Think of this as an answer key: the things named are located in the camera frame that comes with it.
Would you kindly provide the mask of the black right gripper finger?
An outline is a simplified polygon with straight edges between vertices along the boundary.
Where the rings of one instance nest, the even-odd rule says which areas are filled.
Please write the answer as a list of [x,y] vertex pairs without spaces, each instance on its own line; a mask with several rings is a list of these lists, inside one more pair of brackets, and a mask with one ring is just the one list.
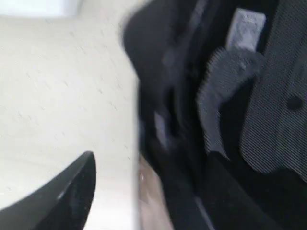
[[94,154],[83,153],[65,170],[0,212],[2,230],[82,230],[96,185]]

